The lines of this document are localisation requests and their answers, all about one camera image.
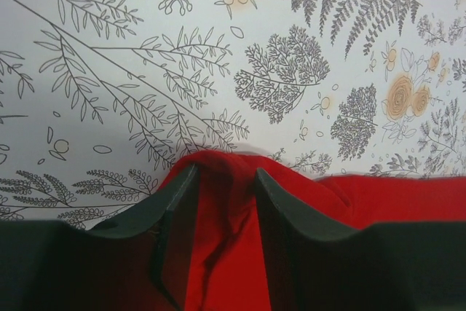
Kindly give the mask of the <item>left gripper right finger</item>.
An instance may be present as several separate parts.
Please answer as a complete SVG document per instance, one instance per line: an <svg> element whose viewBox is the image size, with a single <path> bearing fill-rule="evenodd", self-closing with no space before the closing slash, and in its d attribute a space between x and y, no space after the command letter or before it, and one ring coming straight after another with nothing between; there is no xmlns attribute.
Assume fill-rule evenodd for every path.
<svg viewBox="0 0 466 311"><path fill-rule="evenodd" d="M293 196L265 170L256 208L273 310L463 310L465 223L356 229Z"/></svg>

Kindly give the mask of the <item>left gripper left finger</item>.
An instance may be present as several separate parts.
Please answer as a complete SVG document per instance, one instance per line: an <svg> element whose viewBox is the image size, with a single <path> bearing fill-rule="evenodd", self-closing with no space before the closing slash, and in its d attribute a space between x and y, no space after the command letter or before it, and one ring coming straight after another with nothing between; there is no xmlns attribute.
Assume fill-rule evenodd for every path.
<svg viewBox="0 0 466 311"><path fill-rule="evenodd" d="M152 196L92 229L1 223L3 310L183 310L199 199L184 168Z"/></svg>

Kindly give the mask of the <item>red t shirt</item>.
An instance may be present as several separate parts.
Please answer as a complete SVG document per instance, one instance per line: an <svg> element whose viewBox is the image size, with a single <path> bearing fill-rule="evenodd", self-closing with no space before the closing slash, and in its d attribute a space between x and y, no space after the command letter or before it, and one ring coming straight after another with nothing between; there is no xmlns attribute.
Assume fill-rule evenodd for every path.
<svg viewBox="0 0 466 311"><path fill-rule="evenodd" d="M171 175L189 165L200 171L200 198L186 310L273 310L256 208L260 169L293 196L352 228L392 221L465 223L463 177L312 180L267 157L219 151L186 156Z"/></svg>

